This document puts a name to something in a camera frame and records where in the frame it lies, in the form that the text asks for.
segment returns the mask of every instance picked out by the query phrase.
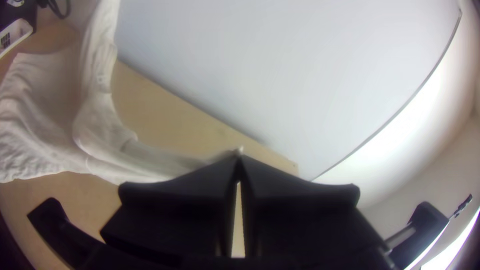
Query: white cloth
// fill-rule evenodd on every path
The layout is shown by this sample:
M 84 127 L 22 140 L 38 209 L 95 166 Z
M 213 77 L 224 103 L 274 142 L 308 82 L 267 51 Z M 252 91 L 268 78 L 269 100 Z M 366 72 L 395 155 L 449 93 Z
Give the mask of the white cloth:
M 110 89 L 119 2 L 99 1 L 81 46 L 13 60 L 0 85 L 0 182 L 64 171 L 117 185 L 158 182 L 232 153 L 176 155 L 142 144 L 123 126 Z

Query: black plastic part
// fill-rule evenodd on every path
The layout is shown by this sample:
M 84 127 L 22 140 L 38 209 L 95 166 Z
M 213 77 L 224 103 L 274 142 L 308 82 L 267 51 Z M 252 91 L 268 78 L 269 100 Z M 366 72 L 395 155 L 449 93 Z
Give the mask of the black plastic part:
M 18 19 L 26 20 L 37 31 L 37 1 L 25 0 L 21 6 L 12 6 L 0 0 L 0 31 Z
M 94 239 L 70 223 L 60 202 L 49 198 L 28 215 L 35 230 L 68 266 L 78 270 L 172 270 Z
M 231 157 L 175 180 L 120 185 L 122 207 L 100 235 L 107 244 L 149 260 L 157 253 L 215 256 L 217 247 L 219 255 L 228 256 L 236 165 Z
M 228 257 L 238 181 L 243 259 Z M 28 217 L 74 269 L 390 269 L 354 185 L 303 181 L 241 156 L 118 193 L 122 206 L 100 232 L 107 245 L 73 226 L 55 199 Z
M 389 257 L 400 269 L 408 267 L 449 224 L 449 219 L 429 202 L 420 203 L 409 223 L 415 233 L 392 249 Z
M 386 247 L 355 207 L 357 186 L 316 184 L 247 156 L 241 161 L 247 256 L 294 257 L 307 267 Z

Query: white sheet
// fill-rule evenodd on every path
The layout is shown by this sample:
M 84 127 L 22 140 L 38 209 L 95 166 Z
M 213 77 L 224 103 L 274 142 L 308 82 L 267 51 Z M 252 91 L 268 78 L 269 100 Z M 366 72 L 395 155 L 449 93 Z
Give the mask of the white sheet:
M 157 182 L 233 153 L 176 155 L 140 143 L 124 127 L 110 89 L 119 2 L 99 1 L 81 45 L 14 59 L 0 85 L 0 182 L 64 171 L 117 185 Z

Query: wooden table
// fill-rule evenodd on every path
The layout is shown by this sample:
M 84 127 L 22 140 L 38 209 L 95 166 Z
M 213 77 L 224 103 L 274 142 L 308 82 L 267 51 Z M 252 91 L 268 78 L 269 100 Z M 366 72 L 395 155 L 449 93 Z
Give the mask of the wooden table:
M 62 22 L 39 29 L 0 59 L 0 80 L 18 52 L 51 53 L 78 40 Z M 198 110 L 117 61 L 113 100 L 122 121 L 151 146 L 206 158 L 244 147 L 245 154 L 290 174 L 297 165 L 253 139 Z M 94 175 L 63 172 L 0 184 L 0 211 L 11 234 L 39 270 L 68 269 L 47 247 L 27 213 L 49 197 L 59 200 L 73 224 L 102 240 L 99 230 L 120 206 L 117 186 Z

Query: black cable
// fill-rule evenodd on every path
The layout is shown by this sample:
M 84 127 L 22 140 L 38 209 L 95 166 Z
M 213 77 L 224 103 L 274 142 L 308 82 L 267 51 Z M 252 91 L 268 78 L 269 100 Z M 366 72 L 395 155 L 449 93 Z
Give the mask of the black cable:
M 70 0 L 65 0 L 66 4 L 66 10 L 65 14 L 62 14 L 59 9 L 59 5 L 57 4 L 56 0 L 47 0 L 47 5 L 50 7 L 51 11 L 55 13 L 57 17 L 59 17 L 61 20 L 67 18 L 70 15 L 70 12 L 72 11 L 72 7 L 70 6 Z

